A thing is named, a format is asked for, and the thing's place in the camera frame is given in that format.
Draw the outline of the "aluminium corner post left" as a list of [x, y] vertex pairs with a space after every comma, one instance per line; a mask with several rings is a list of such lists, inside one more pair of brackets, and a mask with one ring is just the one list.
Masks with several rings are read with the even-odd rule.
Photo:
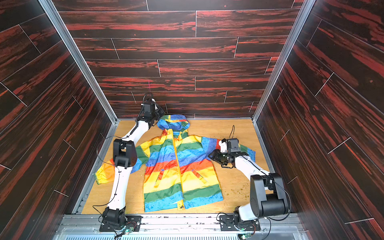
[[85, 77], [86, 81], [90, 85], [91, 89], [93, 90], [95, 96], [101, 103], [103, 109], [105, 110], [107, 116], [109, 117], [110, 121], [113, 125], [116, 125], [118, 122], [118, 117], [113, 111], [110, 103], [108, 102], [105, 94], [103, 93], [100, 85], [98, 84], [94, 74], [92, 73], [91, 69], [89, 68], [86, 60], [84, 59], [83, 55], [81, 54], [78, 46], [76, 45], [73, 37], [71, 36], [68, 28], [66, 27], [63, 19], [61, 18], [59, 12], [57, 11], [53, 1], [48, 0], [38, 0], [39, 4], [43, 8], [44, 12], [46, 13], [47, 17], [51, 21], [52, 25], [56, 29], [57, 33], [59, 34], [60, 38], [62, 39], [64, 45], [70, 52], [71, 56], [73, 57], [75, 63], [79, 67], [80, 71], [82, 72], [83, 76]]

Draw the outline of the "rainbow striped hooded jacket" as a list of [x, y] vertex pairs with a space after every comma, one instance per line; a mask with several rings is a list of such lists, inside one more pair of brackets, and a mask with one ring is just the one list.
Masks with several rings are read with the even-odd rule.
[[165, 115], [159, 137], [136, 148], [133, 172], [146, 165], [145, 212], [191, 209], [223, 201], [220, 183], [209, 158], [220, 149], [219, 139], [189, 135], [183, 115]]

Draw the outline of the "aluminium front frame rail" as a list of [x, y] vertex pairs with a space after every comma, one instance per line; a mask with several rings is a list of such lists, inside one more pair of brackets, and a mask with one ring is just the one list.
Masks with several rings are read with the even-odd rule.
[[54, 234], [55, 240], [308, 240], [310, 234], [298, 216], [277, 221], [261, 218], [248, 230], [219, 222], [223, 214], [137, 214], [134, 232], [100, 232], [97, 215], [66, 215]]

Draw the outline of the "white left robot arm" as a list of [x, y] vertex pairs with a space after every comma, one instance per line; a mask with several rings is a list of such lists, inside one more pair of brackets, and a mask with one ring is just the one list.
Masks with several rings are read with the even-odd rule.
[[165, 112], [161, 108], [156, 110], [142, 110], [136, 120], [136, 125], [122, 138], [113, 142], [113, 162], [115, 165], [115, 179], [111, 199], [101, 214], [100, 232], [122, 233], [129, 224], [126, 215], [126, 192], [129, 177], [137, 162], [136, 143]]

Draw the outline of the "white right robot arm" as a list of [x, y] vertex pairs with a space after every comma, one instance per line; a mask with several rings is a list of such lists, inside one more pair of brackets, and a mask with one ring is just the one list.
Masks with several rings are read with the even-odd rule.
[[243, 206], [236, 207], [234, 225], [236, 227], [251, 224], [259, 218], [273, 216], [288, 217], [291, 212], [291, 200], [286, 192], [279, 174], [269, 173], [252, 161], [251, 156], [244, 152], [226, 152], [214, 150], [209, 158], [227, 168], [242, 172], [250, 180], [250, 200]]

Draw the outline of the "aluminium corner post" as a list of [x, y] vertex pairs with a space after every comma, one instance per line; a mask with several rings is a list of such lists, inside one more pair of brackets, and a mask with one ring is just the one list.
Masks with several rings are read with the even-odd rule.
[[108, 102], [105, 94], [103, 93], [100, 85], [98, 84], [94, 74], [92, 73], [91, 69], [89, 68], [86, 60], [84, 59], [83, 55], [81, 54], [78, 46], [76, 45], [73, 37], [71, 36], [68, 28], [66, 27], [63, 19], [61, 18], [59, 12], [57, 11], [53, 1], [48, 0], [38, 0], [39, 4], [43, 8], [44, 12], [46, 13], [47, 17], [51, 21], [52, 25], [56, 29], [57, 33], [59, 34], [60, 38], [62, 39], [64, 45], [70, 52], [71, 56], [73, 57], [75, 63], [79, 67], [80, 71], [82, 72], [83, 76], [85, 77], [86, 81], [90, 85], [91, 89], [93, 90], [95, 96], [101, 103], [103, 109], [105, 110], [107, 116], [109, 117], [110, 121], [113, 125], [116, 125], [118, 122], [118, 117], [113, 111], [110, 103]]
[[304, 1], [299, 13], [298, 13], [298, 16], [297, 16], [297, 19], [295, 20], [294, 24], [293, 24], [293, 27], [288, 35], [288, 38], [287, 38], [287, 41], [282, 49], [282, 52], [276, 62], [276, 65], [272, 71], [272, 74], [270, 76], [270, 79], [268, 81], [268, 84], [267, 84], [267, 87], [262, 95], [262, 98], [259, 102], [259, 105], [256, 109], [256, 112], [254, 113], [253, 115], [253, 124], [254, 124], [254, 127], [257, 126], [257, 120], [260, 116], [260, 114], [262, 113], [262, 110], [265, 106], [265, 104], [267, 103], [267, 100], [269, 98], [269, 96], [271, 95], [271, 92], [278, 80], [278, 77], [285, 65], [285, 62], [287, 61], [292, 49], [293, 49], [293, 46], [295, 44], [295, 42], [297, 41], [297, 38], [298, 36], [300, 35], [301, 31], [302, 31], [302, 28], [307, 20], [307, 18], [309, 17], [309, 14], [315, 4], [315, 0], [307, 0], [307, 1]]

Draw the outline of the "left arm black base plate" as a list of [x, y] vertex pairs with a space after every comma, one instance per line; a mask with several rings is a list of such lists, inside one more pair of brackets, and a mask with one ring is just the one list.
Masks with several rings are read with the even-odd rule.
[[120, 215], [119, 217], [105, 217], [99, 231], [102, 233], [124, 233], [129, 234], [140, 230], [142, 216], [139, 215]]

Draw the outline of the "aluminium corner post right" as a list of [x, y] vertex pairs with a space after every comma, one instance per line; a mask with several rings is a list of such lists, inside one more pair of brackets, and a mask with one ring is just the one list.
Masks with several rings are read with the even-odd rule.
[[259, 102], [259, 105], [256, 109], [256, 112], [254, 113], [253, 115], [253, 124], [254, 124], [254, 127], [257, 126], [257, 120], [260, 116], [260, 114], [262, 113], [262, 110], [265, 106], [265, 104], [267, 103], [267, 100], [269, 98], [269, 96], [271, 95], [271, 92], [278, 80], [278, 77], [285, 65], [285, 62], [287, 61], [292, 49], [293, 49], [293, 46], [295, 44], [295, 42], [297, 41], [297, 38], [298, 36], [300, 35], [301, 31], [302, 31], [302, 28], [307, 20], [307, 18], [309, 17], [309, 14], [315, 4], [315, 0], [307, 0], [307, 1], [304, 1], [299, 13], [298, 13], [298, 16], [297, 16], [297, 19], [295, 20], [294, 24], [293, 24], [293, 27], [288, 35], [288, 38], [287, 38], [287, 41], [282, 49], [282, 52], [276, 62], [276, 65], [272, 71], [272, 74], [270, 76], [270, 79], [268, 81], [268, 84], [267, 84], [267, 87], [262, 95], [262, 98]]

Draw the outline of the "aluminium left floor rail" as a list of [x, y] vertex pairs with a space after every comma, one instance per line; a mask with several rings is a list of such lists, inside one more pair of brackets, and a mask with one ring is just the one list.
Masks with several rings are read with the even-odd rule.
[[93, 158], [94, 164], [91, 168], [90, 174], [87, 177], [87, 180], [85, 181], [85, 184], [82, 188], [82, 191], [81, 191], [74, 207], [71, 208], [71, 215], [76, 215], [76, 214], [82, 213], [84, 206], [85, 206], [85, 203], [86, 203], [86, 201], [89, 197], [89, 194], [92, 190], [92, 187], [93, 187], [94, 183], [96, 182], [95, 177], [94, 177], [94, 173], [96, 173], [96, 171], [99, 169], [99, 167], [103, 164], [104, 158], [106, 157], [108, 149], [110, 147], [110, 144], [112, 143], [112, 141], [114, 139], [114, 135], [117, 131], [119, 123], [120, 123], [120, 120], [117, 120], [115, 123], [112, 123], [112, 125], [108, 131], [108, 134], [105, 138], [105, 141], [103, 142], [101, 149], [99, 151], [96, 150], [96, 156]]

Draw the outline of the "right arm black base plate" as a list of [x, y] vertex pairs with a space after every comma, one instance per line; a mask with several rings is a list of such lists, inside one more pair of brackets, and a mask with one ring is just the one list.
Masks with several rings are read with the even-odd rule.
[[243, 221], [240, 219], [240, 217], [234, 216], [234, 214], [218, 213], [216, 220], [219, 222], [220, 229], [222, 232], [257, 232], [261, 230], [260, 223], [258, 220]]

